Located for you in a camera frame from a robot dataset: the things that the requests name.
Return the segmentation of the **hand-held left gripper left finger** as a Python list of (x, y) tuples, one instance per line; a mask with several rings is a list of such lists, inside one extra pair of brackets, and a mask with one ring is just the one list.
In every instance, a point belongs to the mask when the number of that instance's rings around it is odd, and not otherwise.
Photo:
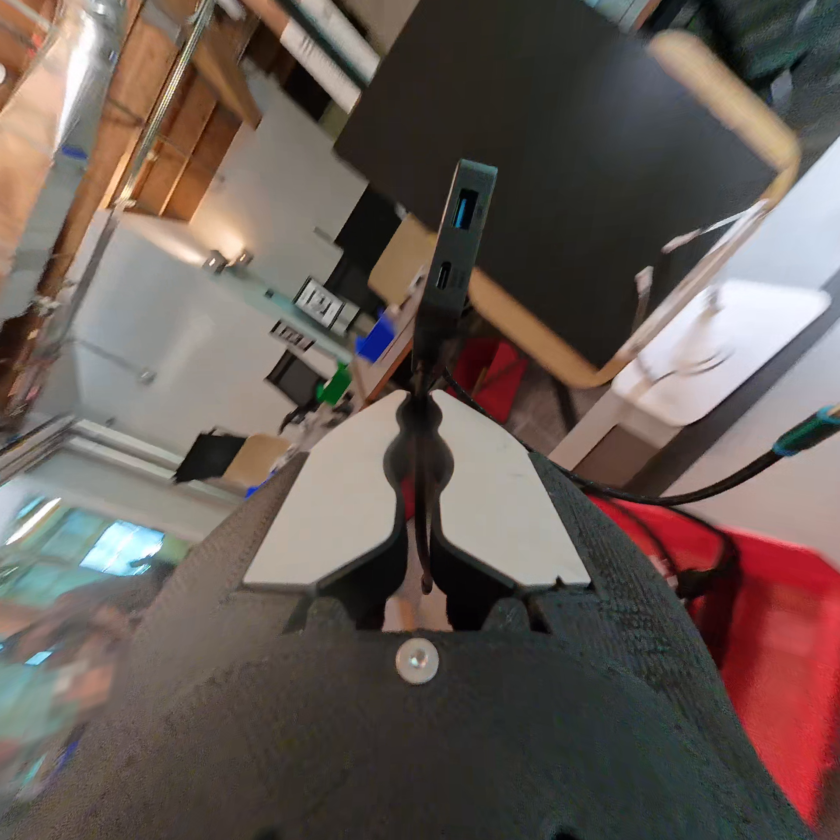
[(404, 522), (385, 455), (401, 428), (395, 391), (330, 430), (306, 462), (243, 578), (250, 588), (312, 592), (373, 550)]

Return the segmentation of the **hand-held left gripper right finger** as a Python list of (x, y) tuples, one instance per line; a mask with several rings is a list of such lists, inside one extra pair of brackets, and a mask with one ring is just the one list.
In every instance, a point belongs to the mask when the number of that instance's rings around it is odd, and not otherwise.
[(430, 564), (439, 589), (587, 587), (592, 579), (528, 450), (493, 419), (430, 393), (443, 446)]

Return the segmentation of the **dark grey usb hub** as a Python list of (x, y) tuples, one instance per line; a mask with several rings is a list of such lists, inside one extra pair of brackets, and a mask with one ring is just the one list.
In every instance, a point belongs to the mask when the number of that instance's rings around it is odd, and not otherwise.
[(457, 163), (414, 321), (408, 412), (415, 454), (415, 541), (422, 569), (421, 590), (426, 595), (434, 587), (426, 489), (427, 450), (434, 431), (430, 393), (444, 371), (457, 334), (497, 173), (497, 168), (488, 164), (467, 159)]

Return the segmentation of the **red storage bin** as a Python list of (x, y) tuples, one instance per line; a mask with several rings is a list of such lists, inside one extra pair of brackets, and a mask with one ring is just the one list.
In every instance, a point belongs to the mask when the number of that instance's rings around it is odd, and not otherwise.
[(819, 552), (676, 509), (592, 498), (677, 590), (760, 759), (817, 828), (836, 763), (839, 577)]

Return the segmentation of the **green storage bin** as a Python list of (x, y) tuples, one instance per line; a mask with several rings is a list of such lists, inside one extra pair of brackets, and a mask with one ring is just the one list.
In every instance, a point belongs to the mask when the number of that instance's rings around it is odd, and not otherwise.
[(339, 405), (346, 392), (350, 389), (352, 382), (353, 376), (349, 366), (344, 363), (339, 363), (332, 377), (328, 381), (318, 385), (316, 391), (318, 402), (333, 407)]

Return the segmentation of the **blue storage bin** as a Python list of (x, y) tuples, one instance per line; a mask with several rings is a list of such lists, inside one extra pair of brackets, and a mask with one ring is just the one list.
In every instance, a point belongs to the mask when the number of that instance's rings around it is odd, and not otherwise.
[(367, 362), (375, 363), (392, 345), (395, 337), (395, 322), (383, 311), (367, 335), (356, 338), (355, 354)]

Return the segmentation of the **pale wooden stand board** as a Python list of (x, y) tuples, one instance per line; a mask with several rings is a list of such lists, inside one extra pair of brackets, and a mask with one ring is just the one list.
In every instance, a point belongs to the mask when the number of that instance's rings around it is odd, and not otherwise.
[(413, 214), (405, 215), (392, 239), (374, 264), (368, 288), (387, 307), (402, 306), (417, 277), (431, 266), (435, 235)]

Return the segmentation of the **white book stand dark board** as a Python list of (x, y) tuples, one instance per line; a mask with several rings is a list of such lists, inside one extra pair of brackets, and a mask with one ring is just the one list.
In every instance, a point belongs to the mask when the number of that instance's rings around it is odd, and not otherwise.
[(704, 375), (706, 413), (829, 308), (725, 280), (795, 181), (795, 137), (697, 38), (583, 2), (420, 2), (335, 145), (438, 233), (457, 163), (497, 168), (467, 299), (577, 389)]

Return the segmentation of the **silver air duct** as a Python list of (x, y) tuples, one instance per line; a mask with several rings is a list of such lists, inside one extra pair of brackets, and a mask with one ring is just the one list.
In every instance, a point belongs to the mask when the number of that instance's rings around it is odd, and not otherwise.
[(1, 320), (24, 314), (88, 170), (125, 2), (58, 5), (1, 116)]

